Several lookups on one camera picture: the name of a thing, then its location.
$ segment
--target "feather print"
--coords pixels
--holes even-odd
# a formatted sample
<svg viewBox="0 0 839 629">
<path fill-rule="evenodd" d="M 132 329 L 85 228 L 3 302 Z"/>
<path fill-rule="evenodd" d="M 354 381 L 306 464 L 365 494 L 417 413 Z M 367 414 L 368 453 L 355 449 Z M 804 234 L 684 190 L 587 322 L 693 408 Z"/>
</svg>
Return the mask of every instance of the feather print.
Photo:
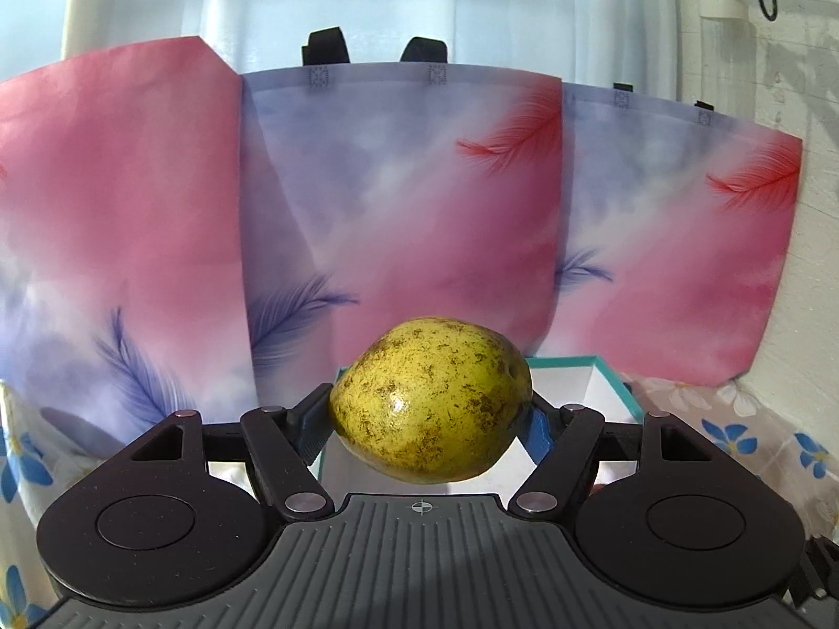
<svg viewBox="0 0 839 629">
<path fill-rule="evenodd" d="M 276 291 L 248 307 L 251 360 L 257 375 L 282 365 L 295 354 L 295 344 L 326 309 L 357 304 L 350 295 L 330 291 L 326 277 L 315 277 L 290 290 Z"/>
<path fill-rule="evenodd" d="M 111 315 L 111 340 L 111 343 L 98 340 L 96 344 L 136 418 L 154 425 L 178 409 L 194 407 L 177 380 L 156 371 L 127 336 L 122 308 Z"/>
<path fill-rule="evenodd" d="M 555 273 L 554 286 L 559 292 L 566 291 L 589 281 L 600 279 L 601 281 L 614 281 L 611 273 L 601 266 L 590 264 L 591 259 L 597 255 L 597 249 L 580 251 L 560 264 Z"/>
<path fill-rule="evenodd" d="M 562 140 L 562 86 L 544 81 L 531 90 L 505 125 L 481 142 L 458 140 L 459 153 L 488 164 L 491 174 L 515 162 L 534 161 L 559 153 Z"/>
<path fill-rule="evenodd" d="M 707 175 L 711 189 L 725 197 L 723 209 L 752 206 L 765 212 L 795 205 L 800 155 L 789 144 L 775 142 L 762 149 L 744 170 L 727 178 Z"/>
</svg>

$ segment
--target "red feather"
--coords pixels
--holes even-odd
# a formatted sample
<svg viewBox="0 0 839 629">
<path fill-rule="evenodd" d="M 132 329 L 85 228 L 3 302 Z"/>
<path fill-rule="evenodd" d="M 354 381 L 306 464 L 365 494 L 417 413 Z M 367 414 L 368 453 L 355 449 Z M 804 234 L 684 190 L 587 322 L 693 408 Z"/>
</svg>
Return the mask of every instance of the red feather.
<svg viewBox="0 0 839 629">
<path fill-rule="evenodd" d="M 726 198 L 723 208 L 754 206 L 765 212 L 795 205 L 801 171 L 800 153 L 789 142 L 773 142 L 746 168 L 730 178 L 707 175 L 708 185 Z"/>
<path fill-rule="evenodd" d="M 547 80 L 533 88 L 492 136 L 481 142 L 460 139 L 457 150 L 480 158 L 497 174 L 515 163 L 542 160 L 562 144 L 562 84 Z"/>
</svg>

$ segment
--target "blue flower print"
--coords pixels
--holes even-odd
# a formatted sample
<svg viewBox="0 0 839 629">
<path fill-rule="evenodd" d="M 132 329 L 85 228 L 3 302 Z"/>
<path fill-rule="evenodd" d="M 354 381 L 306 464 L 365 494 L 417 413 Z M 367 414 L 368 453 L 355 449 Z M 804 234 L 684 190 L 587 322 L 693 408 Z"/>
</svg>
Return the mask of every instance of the blue flower print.
<svg viewBox="0 0 839 629">
<path fill-rule="evenodd" d="M 825 475 L 827 475 L 825 461 L 827 461 L 827 458 L 830 456 L 827 449 L 817 443 L 815 439 L 812 439 L 810 435 L 805 435 L 803 432 L 796 432 L 795 439 L 798 440 L 798 444 L 801 445 L 801 449 L 804 449 L 799 456 L 801 465 L 804 466 L 804 468 L 810 468 L 812 465 L 813 477 L 817 480 L 821 480 Z"/>
<path fill-rule="evenodd" d="M 714 444 L 730 456 L 745 456 L 754 453 L 758 448 L 757 438 L 743 437 L 748 428 L 742 424 L 731 424 L 720 428 L 703 418 L 702 428 L 705 428 L 705 432 L 712 437 Z"/>
<path fill-rule="evenodd" d="M 26 629 L 47 614 L 40 605 L 26 602 L 17 565 L 6 570 L 6 589 L 0 587 L 0 592 L 0 626 L 6 629 Z"/>
<path fill-rule="evenodd" d="M 7 504 L 12 503 L 14 495 L 18 493 L 21 477 L 35 485 L 52 485 L 52 476 L 41 462 L 44 455 L 32 443 L 28 432 L 19 438 L 10 432 L 8 445 L 3 442 L 2 449 L 6 464 L 0 474 L 0 492 Z"/>
</svg>

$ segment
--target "metal bolt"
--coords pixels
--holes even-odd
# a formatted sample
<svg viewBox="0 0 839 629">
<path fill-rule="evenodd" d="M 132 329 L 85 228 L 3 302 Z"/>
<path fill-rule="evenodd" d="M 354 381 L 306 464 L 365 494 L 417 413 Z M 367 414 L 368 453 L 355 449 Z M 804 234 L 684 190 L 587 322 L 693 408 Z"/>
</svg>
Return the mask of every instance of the metal bolt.
<svg viewBox="0 0 839 629">
<path fill-rule="evenodd" d="M 300 491 L 285 500 L 285 507 L 295 513 L 314 513 L 326 506 L 326 499 L 313 491 Z"/>
<path fill-rule="evenodd" d="M 547 492 L 529 491 L 519 495 L 516 503 L 527 513 L 544 513 L 556 508 L 558 502 L 555 496 Z"/>
</svg>

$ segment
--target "blue feather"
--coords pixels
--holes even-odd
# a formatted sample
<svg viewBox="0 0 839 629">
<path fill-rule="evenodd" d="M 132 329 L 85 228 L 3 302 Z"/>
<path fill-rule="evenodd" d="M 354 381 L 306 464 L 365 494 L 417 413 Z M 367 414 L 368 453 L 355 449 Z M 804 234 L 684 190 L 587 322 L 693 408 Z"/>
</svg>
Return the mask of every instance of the blue feather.
<svg viewBox="0 0 839 629">
<path fill-rule="evenodd" d="M 127 336 L 122 308 L 111 315 L 111 340 L 98 340 L 96 344 L 136 418 L 154 425 L 178 409 L 194 408 L 177 380 L 156 371 Z"/>
<path fill-rule="evenodd" d="M 256 375 L 263 375 L 294 356 L 297 341 L 311 330 L 326 309 L 358 303 L 350 295 L 328 290 L 326 282 L 326 277 L 315 277 L 249 304 L 251 360 Z"/>
<path fill-rule="evenodd" d="M 597 249 L 590 248 L 580 251 L 562 262 L 556 269 L 554 275 L 554 286 L 559 292 L 567 291 L 589 281 L 600 279 L 601 281 L 614 281 L 609 270 L 590 264 L 591 259 L 597 255 Z"/>
</svg>

